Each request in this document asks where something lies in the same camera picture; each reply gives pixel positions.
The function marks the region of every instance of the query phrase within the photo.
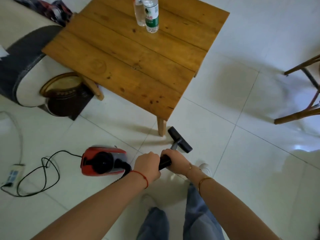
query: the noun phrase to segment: jeans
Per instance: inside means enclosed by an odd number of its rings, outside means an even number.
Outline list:
[[[168,240],[169,222],[163,210],[150,209],[140,227],[137,240]],[[222,228],[193,184],[188,188],[183,226],[184,240],[224,240]]]

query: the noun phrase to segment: wooden table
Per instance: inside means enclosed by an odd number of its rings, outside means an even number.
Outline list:
[[[159,134],[229,13],[199,0],[159,0],[159,31],[132,0],[92,0],[43,52],[157,116]]]

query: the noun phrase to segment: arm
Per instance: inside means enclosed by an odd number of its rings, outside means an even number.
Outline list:
[[[160,177],[160,157],[152,152],[137,158],[134,170],[149,184]],[[147,186],[138,173],[131,172],[62,215],[32,240],[101,240],[129,202]]]
[[[162,151],[163,154],[172,160],[168,169],[186,176],[195,187],[207,177],[194,165],[190,169],[190,162],[178,151],[166,149]],[[204,180],[200,192],[202,199],[230,240],[279,240],[248,206],[214,179]]]

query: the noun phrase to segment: white sneaker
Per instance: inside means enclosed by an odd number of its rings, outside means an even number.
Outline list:
[[[199,166],[199,168],[201,169],[201,171],[202,171],[205,175],[211,177],[211,172],[210,172],[210,169],[209,169],[209,165],[208,165],[208,164],[202,163],[202,164]]]
[[[148,194],[142,195],[141,202],[146,207],[146,209],[148,211],[151,210],[153,207],[158,207],[158,205],[155,202],[155,200]]]

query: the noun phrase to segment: red vacuum cleaner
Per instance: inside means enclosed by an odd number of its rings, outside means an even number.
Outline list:
[[[192,147],[172,126],[168,129],[169,135],[173,139],[171,149],[176,150],[179,146],[186,153],[192,151]],[[92,146],[86,149],[82,155],[81,171],[86,176],[104,176],[124,172],[126,176],[131,170],[127,162],[126,151],[114,147]],[[160,157],[159,171],[171,165],[171,159],[167,155]]]

